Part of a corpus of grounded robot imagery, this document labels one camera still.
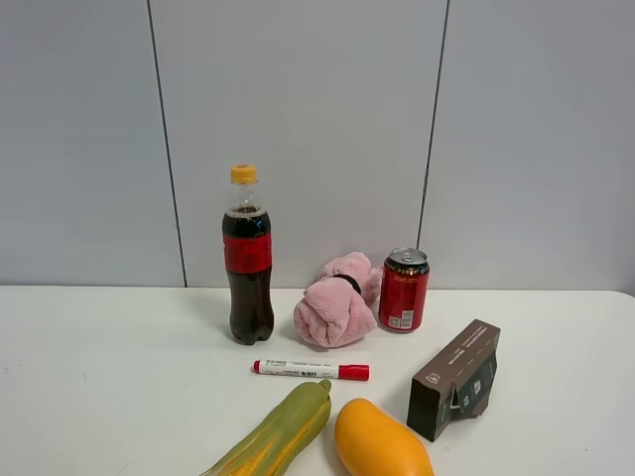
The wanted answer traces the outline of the brown cardboard box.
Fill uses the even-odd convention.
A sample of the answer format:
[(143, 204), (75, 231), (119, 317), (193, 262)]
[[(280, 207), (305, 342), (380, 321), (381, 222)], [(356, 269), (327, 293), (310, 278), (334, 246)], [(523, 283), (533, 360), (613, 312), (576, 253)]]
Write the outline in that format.
[(407, 425), (435, 441), (453, 421), (477, 418), (489, 404), (501, 329), (474, 319), (412, 378)]

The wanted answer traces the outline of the cola bottle yellow cap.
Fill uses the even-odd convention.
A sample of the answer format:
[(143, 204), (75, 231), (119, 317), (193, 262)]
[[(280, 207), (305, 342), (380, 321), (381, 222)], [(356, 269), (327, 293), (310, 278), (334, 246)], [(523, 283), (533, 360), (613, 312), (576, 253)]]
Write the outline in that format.
[(268, 211), (255, 198), (256, 167), (234, 166), (230, 181), (234, 195), (221, 225), (230, 288), (229, 325), (234, 339), (253, 345), (268, 340), (274, 330), (272, 225)]

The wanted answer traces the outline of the pink rolled towel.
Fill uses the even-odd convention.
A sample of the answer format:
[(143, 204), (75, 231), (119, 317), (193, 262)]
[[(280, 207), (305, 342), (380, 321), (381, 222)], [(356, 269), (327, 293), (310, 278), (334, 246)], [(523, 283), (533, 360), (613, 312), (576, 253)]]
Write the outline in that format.
[(338, 348), (363, 338), (377, 326), (372, 306), (379, 298), (383, 269), (366, 255), (351, 252), (326, 263), (294, 309), (302, 339), (320, 348)]

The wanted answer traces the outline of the red soda can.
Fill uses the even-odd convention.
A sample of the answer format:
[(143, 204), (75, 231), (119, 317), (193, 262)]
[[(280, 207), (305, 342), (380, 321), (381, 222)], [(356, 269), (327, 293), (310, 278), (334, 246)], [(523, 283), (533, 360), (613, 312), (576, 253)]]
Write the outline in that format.
[(389, 253), (383, 265), (378, 309), (384, 327), (407, 333), (421, 326), (429, 277), (430, 265), (423, 251), (396, 248)]

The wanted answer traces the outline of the red white marker pen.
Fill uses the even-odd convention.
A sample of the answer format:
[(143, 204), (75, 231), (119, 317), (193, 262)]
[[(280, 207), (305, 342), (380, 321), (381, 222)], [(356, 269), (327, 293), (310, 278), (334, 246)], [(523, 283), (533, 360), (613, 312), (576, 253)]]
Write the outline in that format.
[(260, 375), (304, 378), (335, 379), (367, 382), (370, 379), (368, 365), (318, 364), (283, 360), (256, 360), (253, 371)]

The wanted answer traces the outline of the toy corn cob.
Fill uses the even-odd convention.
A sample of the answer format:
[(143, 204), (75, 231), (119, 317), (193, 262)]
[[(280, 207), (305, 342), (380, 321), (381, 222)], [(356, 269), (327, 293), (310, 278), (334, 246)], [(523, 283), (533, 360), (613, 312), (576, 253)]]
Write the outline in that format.
[(331, 413), (331, 381), (296, 386), (247, 436), (204, 473), (283, 475), (324, 430)]

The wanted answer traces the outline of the orange mango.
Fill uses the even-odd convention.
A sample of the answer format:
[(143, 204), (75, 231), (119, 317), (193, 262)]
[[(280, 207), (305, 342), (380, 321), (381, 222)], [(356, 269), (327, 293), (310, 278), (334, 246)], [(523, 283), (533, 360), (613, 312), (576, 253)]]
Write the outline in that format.
[(366, 399), (353, 399), (341, 408), (333, 433), (350, 475), (435, 474), (422, 442)]

